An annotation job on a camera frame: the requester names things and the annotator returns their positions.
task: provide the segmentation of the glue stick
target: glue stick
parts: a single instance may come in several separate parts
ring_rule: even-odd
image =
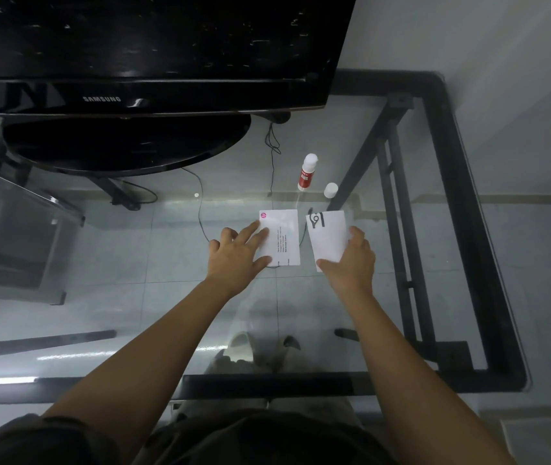
[[[310,187],[312,182],[312,176],[315,169],[317,169],[318,157],[313,153],[306,155],[302,165],[302,173],[299,176],[299,182],[297,183],[297,189],[305,191]]]

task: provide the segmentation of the person's left hand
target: person's left hand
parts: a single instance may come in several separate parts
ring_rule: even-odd
[[[218,284],[230,297],[242,292],[271,263],[271,256],[254,261],[256,250],[269,232],[264,228],[252,236],[258,226],[259,221],[256,220],[239,233],[226,227],[222,230],[221,242],[209,242],[209,268],[205,280]]]

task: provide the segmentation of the person's left arm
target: person's left arm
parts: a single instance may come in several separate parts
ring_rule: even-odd
[[[271,261],[254,261],[258,221],[209,242],[207,278],[170,312],[84,377],[44,417],[76,418],[112,438],[129,463],[153,431],[205,331]]]

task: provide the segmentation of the black metal table frame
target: black metal table frame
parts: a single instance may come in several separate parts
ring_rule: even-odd
[[[330,94],[378,96],[388,100],[328,210],[341,208],[377,157],[405,337],[424,358],[437,362],[437,373],[458,393],[521,391],[527,383],[522,352],[442,77],[434,72],[337,70]],[[484,370],[473,369],[465,341],[435,340],[397,132],[398,122],[412,108],[413,98],[421,99],[424,104],[486,355],[488,368]],[[386,142],[391,162],[388,162]],[[398,196],[410,277],[404,263],[391,173]],[[410,289],[416,302],[421,341],[416,339]],[[342,330],[336,331],[342,336]],[[53,402],[79,380],[78,377],[40,378],[34,383],[0,385],[0,403]],[[173,399],[373,394],[367,372],[185,375]]]

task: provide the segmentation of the paper card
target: paper card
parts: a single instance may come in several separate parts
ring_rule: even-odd
[[[308,234],[312,243],[315,261],[327,259],[340,261],[349,241],[349,230],[344,220],[344,211],[319,212],[306,215]]]
[[[261,210],[259,220],[258,231],[267,227],[269,235],[256,251],[256,257],[271,256],[270,267],[300,265],[297,210]]]

